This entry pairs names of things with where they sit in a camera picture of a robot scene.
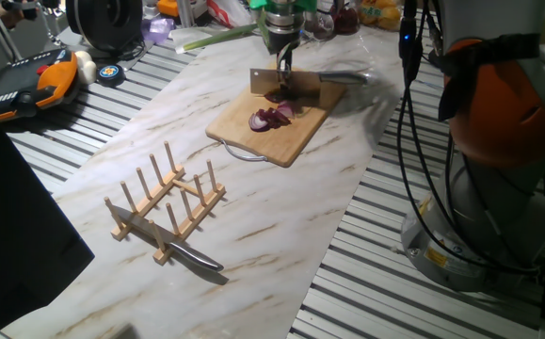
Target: plastic bag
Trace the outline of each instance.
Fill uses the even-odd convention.
[[[253,23],[251,14],[239,0],[207,0],[207,11],[230,28]]]
[[[402,18],[402,0],[360,0],[358,17],[361,24],[396,31]]]

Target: orange plastic part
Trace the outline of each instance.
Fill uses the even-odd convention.
[[[450,51],[478,42],[463,40]],[[471,104],[450,120],[450,129],[460,150],[486,166],[513,168],[545,158],[545,106],[515,60],[479,67]]]
[[[67,89],[72,85],[76,73],[77,58],[74,53],[72,53],[71,61],[59,62],[46,69],[40,76],[40,80],[38,80],[37,89],[45,89],[52,86],[56,88],[55,93],[49,98],[37,102],[36,105],[40,108],[46,108],[51,105],[60,104],[65,97]]]
[[[157,8],[160,12],[171,15],[171,16],[178,16],[178,4],[176,1],[172,0],[159,0],[157,3]]]

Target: black machine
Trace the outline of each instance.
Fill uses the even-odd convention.
[[[71,51],[47,51],[19,60],[0,70],[0,122],[67,104],[78,90],[77,61]]]
[[[67,1],[69,27],[94,48],[118,55],[141,38],[141,0]]]

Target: wooden peg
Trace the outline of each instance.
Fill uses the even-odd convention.
[[[161,238],[161,234],[159,233],[159,227],[155,225],[155,222],[149,220],[149,225],[151,225],[152,228],[152,234],[155,236],[155,240],[157,241],[157,246],[159,246],[159,250],[162,252],[166,251],[166,244],[163,242],[163,239]]]
[[[200,187],[199,175],[195,174],[193,178],[195,178],[195,186],[197,187],[197,195],[199,196],[200,204],[205,207],[205,197],[203,197],[203,190]]]
[[[128,186],[125,185],[125,182],[121,182],[121,189],[123,189],[123,193],[125,194],[125,199],[128,200],[128,203],[130,203],[130,209],[133,213],[136,212],[136,205],[134,205],[134,201],[132,200],[132,196],[130,195],[130,190],[128,190]]]
[[[147,182],[144,180],[144,175],[142,175],[142,169],[136,168],[136,173],[138,173],[138,179],[140,179],[140,183],[142,184],[142,189],[144,189],[144,195],[147,197],[148,200],[152,199],[151,192],[149,192],[149,187],[147,186]]]
[[[111,211],[111,216],[113,216],[113,219],[118,224],[118,227],[120,228],[120,231],[123,230],[123,223],[121,223],[120,216],[118,215],[118,211],[113,207],[113,203],[109,200],[109,197],[104,197],[104,204],[109,208],[109,211]]]
[[[171,227],[174,229],[174,234],[180,235],[180,229],[178,229],[178,222],[176,222],[176,217],[174,217],[174,212],[171,210],[171,205],[166,203],[166,208],[168,209],[169,219],[171,220]]]
[[[155,160],[155,156],[149,154],[149,158],[151,159],[152,167],[155,169],[155,174],[157,175],[157,180],[159,181],[159,185],[165,186],[166,184],[163,182],[163,177],[161,176],[161,172],[159,171],[159,168],[157,167],[157,161]]]
[[[171,166],[172,172],[177,172],[176,164],[174,164],[174,158],[171,156],[171,150],[169,149],[169,143],[164,141],[163,144],[166,146],[166,153],[168,153],[169,165]]]
[[[217,192],[216,177],[214,176],[214,168],[212,167],[212,161],[207,159],[207,170],[209,170],[209,179],[212,182],[212,189]]]
[[[188,204],[188,198],[186,197],[186,190],[184,188],[180,188],[180,194],[182,195],[182,200],[184,201],[184,207],[186,208],[186,217],[189,220],[194,220],[195,217],[193,217],[193,212],[190,210],[190,205]]]

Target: green object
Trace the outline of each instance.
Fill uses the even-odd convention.
[[[252,9],[262,9],[265,8],[267,4],[270,3],[270,0],[251,0],[249,3],[249,6]],[[297,0],[296,3],[293,4],[294,6],[299,6],[305,11],[309,12],[316,12],[318,9],[318,1],[317,0]]]
[[[225,40],[229,40],[231,38],[240,36],[242,34],[250,33],[255,28],[257,28],[257,24],[248,24],[248,25],[236,27],[236,28],[233,28],[233,29],[229,29],[229,30],[227,30],[227,31],[225,31],[223,33],[214,35],[213,37],[210,37],[210,38],[205,38],[205,39],[202,39],[202,40],[189,42],[184,46],[184,50],[185,51],[190,51],[190,50],[193,50],[195,48],[205,47],[205,46],[210,45],[212,43],[223,42]]]

